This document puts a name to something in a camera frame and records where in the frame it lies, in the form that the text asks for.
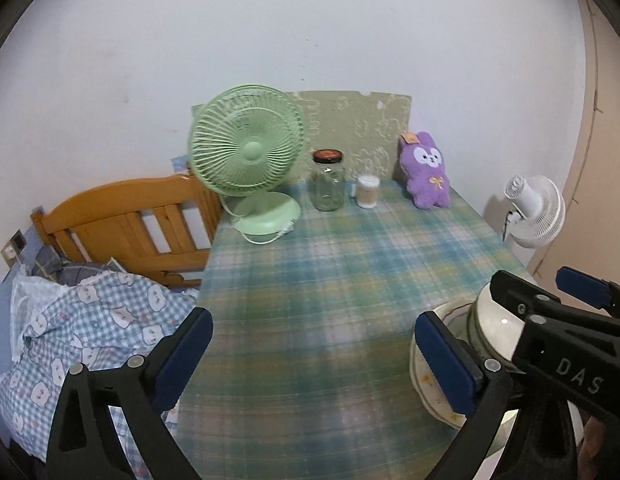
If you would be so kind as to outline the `wooden bed headboard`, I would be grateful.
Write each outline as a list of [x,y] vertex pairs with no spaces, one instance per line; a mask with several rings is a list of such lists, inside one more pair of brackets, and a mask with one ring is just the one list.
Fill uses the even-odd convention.
[[198,248],[183,209],[193,204],[209,240],[222,218],[218,194],[192,174],[132,179],[97,186],[68,198],[52,211],[31,214],[42,242],[73,261],[105,263],[168,288],[198,287],[209,248]]

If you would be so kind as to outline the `wall outlet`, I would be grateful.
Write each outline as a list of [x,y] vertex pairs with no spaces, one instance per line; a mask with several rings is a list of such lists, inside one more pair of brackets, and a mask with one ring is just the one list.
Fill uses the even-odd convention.
[[19,260],[23,249],[26,247],[26,239],[23,233],[18,230],[8,240],[2,251],[0,252],[10,268]]

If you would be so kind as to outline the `green cartoon wall mat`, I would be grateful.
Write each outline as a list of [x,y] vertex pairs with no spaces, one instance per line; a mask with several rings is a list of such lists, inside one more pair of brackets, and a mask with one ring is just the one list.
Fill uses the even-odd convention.
[[307,180],[313,167],[312,154],[321,148],[342,152],[348,180],[360,174],[382,178],[393,175],[399,136],[409,127],[410,96],[346,90],[285,93],[301,109],[304,147],[283,183]]

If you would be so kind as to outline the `purple plush bunny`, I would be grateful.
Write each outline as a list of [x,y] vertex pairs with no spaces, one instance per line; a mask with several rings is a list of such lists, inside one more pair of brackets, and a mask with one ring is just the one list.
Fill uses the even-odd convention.
[[415,207],[449,207],[450,181],[444,158],[432,136],[426,131],[405,132],[399,136],[399,145],[399,165]]

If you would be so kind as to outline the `green desk fan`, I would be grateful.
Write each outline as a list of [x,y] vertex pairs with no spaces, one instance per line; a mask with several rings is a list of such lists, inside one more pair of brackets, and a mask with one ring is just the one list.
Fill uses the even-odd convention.
[[304,119],[293,97],[262,84],[242,84],[194,108],[188,165],[219,196],[244,240],[270,245],[300,217],[298,202],[275,188],[303,147]]

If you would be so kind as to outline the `cream plate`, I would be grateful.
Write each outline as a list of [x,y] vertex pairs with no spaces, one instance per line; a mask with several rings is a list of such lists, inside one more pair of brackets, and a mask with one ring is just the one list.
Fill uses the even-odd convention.
[[[467,342],[477,353],[484,352],[472,317],[475,299],[470,296],[448,301],[433,309],[450,332]],[[456,430],[462,428],[465,416],[452,410],[441,390],[435,375],[427,364],[423,353],[418,349],[415,335],[410,345],[410,378],[413,388],[421,399],[426,411],[434,418]]]

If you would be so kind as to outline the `olive green bowl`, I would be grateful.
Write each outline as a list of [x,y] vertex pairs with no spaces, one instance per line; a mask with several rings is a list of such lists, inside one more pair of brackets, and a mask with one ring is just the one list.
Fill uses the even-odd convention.
[[481,358],[495,359],[496,361],[499,361],[509,372],[519,373],[519,369],[511,361],[508,361],[508,359],[505,359],[504,356],[501,356],[500,353],[491,346],[490,342],[481,332],[477,318],[477,307],[474,302],[470,305],[470,310],[468,311],[466,329],[468,343],[475,349]]

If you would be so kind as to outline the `blue checkered blanket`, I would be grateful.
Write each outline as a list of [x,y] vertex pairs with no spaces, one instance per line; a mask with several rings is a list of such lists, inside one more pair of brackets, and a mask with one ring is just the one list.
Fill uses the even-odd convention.
[[69,368],[109,370],[147,356],[195,307],[194,289],[106,271],[75,286],[19,274],[10,297],[11,367],[0,374],[0,414],[22,450],[46,457]]

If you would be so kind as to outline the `cotton swab container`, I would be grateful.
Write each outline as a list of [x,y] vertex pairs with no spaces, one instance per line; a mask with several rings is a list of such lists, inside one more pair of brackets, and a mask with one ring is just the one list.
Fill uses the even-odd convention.
[[378,202],[380,180],[372,174],[363,174],[355,184],[357,206],[365,209],[375,208]]

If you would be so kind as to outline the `glass jar black lid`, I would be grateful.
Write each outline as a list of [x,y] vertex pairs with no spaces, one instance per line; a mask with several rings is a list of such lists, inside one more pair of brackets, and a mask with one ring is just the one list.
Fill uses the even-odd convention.
[[317,150],[312,155],[314,167],[309,182],[310,198],[319,211],[340,209],[345,201],[345,168],[341,151]]

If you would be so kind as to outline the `beige door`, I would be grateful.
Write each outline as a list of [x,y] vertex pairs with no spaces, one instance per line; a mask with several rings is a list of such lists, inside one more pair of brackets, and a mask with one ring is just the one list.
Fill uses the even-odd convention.
[[620,39],[593,0],[578,0],[586,40],[579,139],[564,186],[564,228],[528,270],[555,292],[561,266],[620,282]]

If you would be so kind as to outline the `white floor fan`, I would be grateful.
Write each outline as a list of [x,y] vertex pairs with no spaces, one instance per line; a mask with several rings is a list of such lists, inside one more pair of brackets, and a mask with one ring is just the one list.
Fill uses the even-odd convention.
[[563,229],[566,206],[562,193],[547,177],[520,174],[506,183],[504,196],[514,207],[504,233],[520,247],[549,245]]

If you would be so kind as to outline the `plaid tablecloth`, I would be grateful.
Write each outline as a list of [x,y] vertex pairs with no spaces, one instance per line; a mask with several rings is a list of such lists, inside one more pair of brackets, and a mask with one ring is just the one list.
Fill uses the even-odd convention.
[[301,218],[270,245],[218,227],[177,443],[205,479],[424,478],[454,430],[412,386],[415,320],[524,266],[461,197],[419,210],[386,181],[372,209],[320,212],[290,194]]

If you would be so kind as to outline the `floral rimmed plate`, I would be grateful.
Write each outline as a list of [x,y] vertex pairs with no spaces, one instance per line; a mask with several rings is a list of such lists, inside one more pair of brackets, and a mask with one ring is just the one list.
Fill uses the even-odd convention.
[[517,415],[518,415],[517,410],[507,411],[504,414],[501,425],[498,431],[496,431],[496,435],[493,438],[493,441],[490,445],[490,448],[488,449],[486,457],[490,457],[493,454],[496,454],[496,452],[499,452],[500,450],[502,450],[502,448],[504,448],[504,446],[506,445],[506,442],[508,442],[508,437],[510,436],[512,429],[514,427],[514,424],[516,422]]

